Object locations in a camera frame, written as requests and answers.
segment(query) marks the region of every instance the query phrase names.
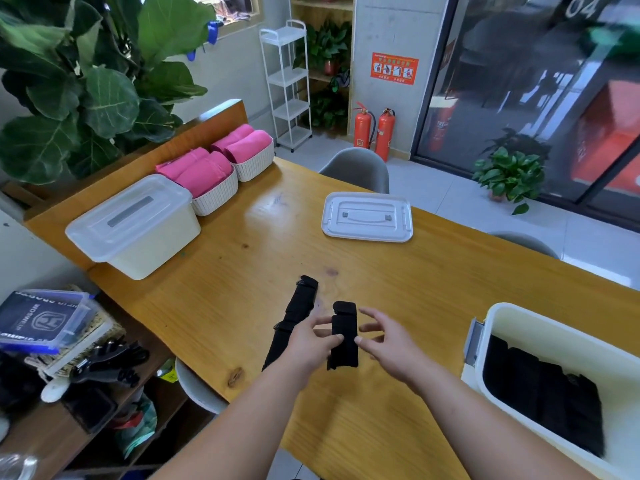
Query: white lid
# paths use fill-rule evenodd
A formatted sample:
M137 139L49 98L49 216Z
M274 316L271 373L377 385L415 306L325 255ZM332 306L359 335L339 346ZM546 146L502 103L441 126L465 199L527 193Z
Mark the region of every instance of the white lid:
M411 205L393 195L334 192L324 201L322 230L332 237L406 242L413 235Z
M187 189L149 175L85 212L65 233L92 261L105 262L189 202Z

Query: pink towel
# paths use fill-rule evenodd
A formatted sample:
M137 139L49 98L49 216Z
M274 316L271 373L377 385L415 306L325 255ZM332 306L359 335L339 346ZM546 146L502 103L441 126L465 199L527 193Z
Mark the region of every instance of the pink towel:
M220 170L222 170L227 177L234 172L234 168L231 166L231 163L229 163L229 160L227 160L222 153L213 152L211 154L211 159L220 167Z
M249 126L247 124L244 124L244 125L236 128L236 129L234 129L233 131L231 131L231 133L229 133L224 138L219 139L219 140L217 140L217 142L212 144L211 145L211 151L212 152L221 152L226 147L228 147L230 144L233 144L233 143L236 143L236 142L240 141L242 138L244 138L245 136L249 136L251 133L253 133L253 128L251 128L251 126Z
M242 138L237 143L230 144L223 154L233 163L244 163L256 156L273 142L266 131L258 130Z
M207 155L187 167L175 180L175 183L191 192L193 198L197 198L209 192L228 176L216 161Z
M176 179L180 177L183 171L196 163L196 161L208 156L209 152L204 148L196 148L180 158L156 165L156 172L176 182Z

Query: orange sign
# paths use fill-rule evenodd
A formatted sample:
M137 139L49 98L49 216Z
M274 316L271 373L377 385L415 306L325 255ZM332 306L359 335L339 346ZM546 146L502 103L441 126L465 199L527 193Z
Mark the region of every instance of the orange sign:
M400 84L413 85L418 59L374 52L371 58L371 76Z

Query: black strap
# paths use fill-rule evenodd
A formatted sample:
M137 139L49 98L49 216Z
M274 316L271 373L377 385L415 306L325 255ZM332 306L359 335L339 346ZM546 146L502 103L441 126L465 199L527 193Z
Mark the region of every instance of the black strap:
M265 370L272 362L274 362L287 348L289 344L289 336L298 323L302 322L309 316L311 310L314 309L316 302L316 293L318 291L318 282L309 278L309 276L300 276L300 280L296 283L297 288L293 293L293 297L289 302L285 311L284 320L277 323L273 329L273 340L264 361L262 370Z
M356 304L350 301L336 301L333 304L333 312L335 315L331 319L331 333L332 335L343 334L344 340L331 350L331 355L326 361L326 370L343 365L357 367L358 346L353 341L358 335Z

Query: glass door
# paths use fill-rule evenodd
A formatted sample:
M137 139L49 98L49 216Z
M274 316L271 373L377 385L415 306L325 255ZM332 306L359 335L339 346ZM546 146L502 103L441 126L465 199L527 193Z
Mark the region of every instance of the glass door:
M542 200L637 230L640 0L453 2L413 159L538 154Z

